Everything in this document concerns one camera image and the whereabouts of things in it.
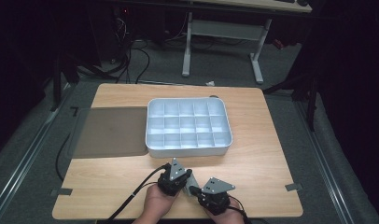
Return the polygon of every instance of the gray carpet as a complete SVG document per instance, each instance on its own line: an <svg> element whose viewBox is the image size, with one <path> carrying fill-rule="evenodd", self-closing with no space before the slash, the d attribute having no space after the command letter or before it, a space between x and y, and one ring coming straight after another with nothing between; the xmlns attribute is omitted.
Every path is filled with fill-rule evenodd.
<svg viewBox="0 0 379 224"><path fill-rule="evenodd" d="M158 81L190 85L204 85L206 82L215 81L216 86L265 89L284 80L301 48L301 46L295 46L279 50L274 46L266 45L260 56L260 67L265 82L260 86L255 83L246 52L251 49L249 46L252 44L254 43L246 42L235 46L238 49L224 44L214 44L208 50L200 50L200 48L208 48L207 43L197 44L195 47L199 49L195 49L192 54L191 76L185 78L180 75L183 46L166 45L162 49L150 44L143 49L149 54L150 65L141 80L143 82ZM140 47L144 43L139 42L136 45ZM143 52L135 49L132 50L132 56L129 72L131 81L134 82L147 64L147 57ZM53 219L51 211L56 198L49 196L49 193L62 184L56 175L55 160L65 137L73 128L75 117L73 117L74 110L71 109L71 106L89 107L98 85L102 82L105 81L95 77L81 78L54 121L34 164L23 179L0 223L94 223L90 220L61 221ZM120 82L124 83L125 77L122 77ZM29 113L22 126L0 153L0 192L20 162L21 156L30 146L36 131L48 116L52 106L50 86L46 92L48 97ZM271 224L341 223L317 166L313 145L308 137L306 127L302 124L302 118L298 115L289 95L286 95L287 92L280 91L279 93L266 96L267 104L293 179L303 186L299 195L304 212L301 217L267 218L266 220ZM316 134L331 169L343 189L344 196L348 199L355 223L379 223L379 217L368 202L366 194L362 191L361 185L333 136L322 103L320 101L318 103L320 105L316 111ZM67 156L67 147L65 147L59 158L59 170L63 175L69 162L70 158Z"/></svg>

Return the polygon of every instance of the person's arm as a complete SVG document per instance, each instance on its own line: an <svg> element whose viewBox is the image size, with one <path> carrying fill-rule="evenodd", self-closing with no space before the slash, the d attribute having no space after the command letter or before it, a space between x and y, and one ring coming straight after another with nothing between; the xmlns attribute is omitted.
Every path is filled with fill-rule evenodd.
<svg viewBox="0 0 379 224"><path fill-rule="evenodd" d="M177 196L178 193L175 197L164 194L156 184L148 187L143 213L133 224L156 224L169 212Z"/></svg>
<svg viewBox="0 0 379 224"><path fill-rule="evenodd" d="M231 207L235 207L240 209L239 203L234 200L233 198L230 198ZM242 214L240 214L238 211L232 210L228 208L224 213L219 214L217 216L214 216L211 214L209 211L204 209L206 214L213 219L216 224L244 224L245 222L243 221Z"/></svg>

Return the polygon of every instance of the divided storage tray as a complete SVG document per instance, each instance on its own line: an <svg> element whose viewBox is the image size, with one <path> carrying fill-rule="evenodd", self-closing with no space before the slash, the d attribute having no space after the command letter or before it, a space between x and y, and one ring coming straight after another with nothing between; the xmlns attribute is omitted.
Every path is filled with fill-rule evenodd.
<svg viewBox="0 0 379 224"><path fill-rule="evenodd" d="M155 158L223 155L232 143L222 100L153 99L148 103L146 145Z"/></svg>

